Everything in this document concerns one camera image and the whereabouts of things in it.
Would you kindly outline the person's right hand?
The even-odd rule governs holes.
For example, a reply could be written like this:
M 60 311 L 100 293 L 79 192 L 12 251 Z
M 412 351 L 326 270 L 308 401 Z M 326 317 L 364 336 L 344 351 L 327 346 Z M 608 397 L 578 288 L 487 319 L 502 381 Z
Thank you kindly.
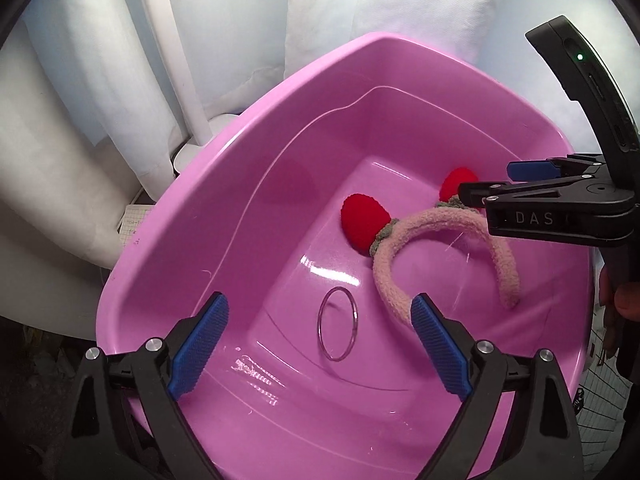
M 624 283 L 614 286 L 608 276 L 608 268 L 604 266 L 599 275 L 599 304 L 604 307 L 603 326 L 605 335 L 599 364 L 611 359 L 620 346 L 620 331 L 623 320 L 639 321 L 639 284 Z

